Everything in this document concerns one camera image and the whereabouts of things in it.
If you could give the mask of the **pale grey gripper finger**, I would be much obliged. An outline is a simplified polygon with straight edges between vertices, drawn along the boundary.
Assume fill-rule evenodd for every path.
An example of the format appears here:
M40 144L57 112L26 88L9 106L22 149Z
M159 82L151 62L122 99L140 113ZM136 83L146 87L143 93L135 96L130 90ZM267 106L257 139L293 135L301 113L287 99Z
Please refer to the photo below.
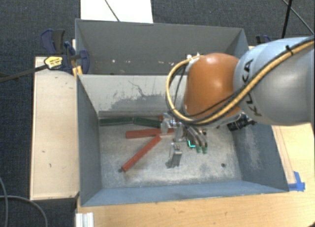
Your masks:
M183 154L183 152L181 150L180 145L175 144L174 145L174 153L173 153L173 166L174 167L177 167L180 165L180 160L181 160L182 154Z
M173 165L173 154L174 154L174 143L170 144L170 149L169 149L169 156L168 156L168 160L165 163L167 168L171 168Z

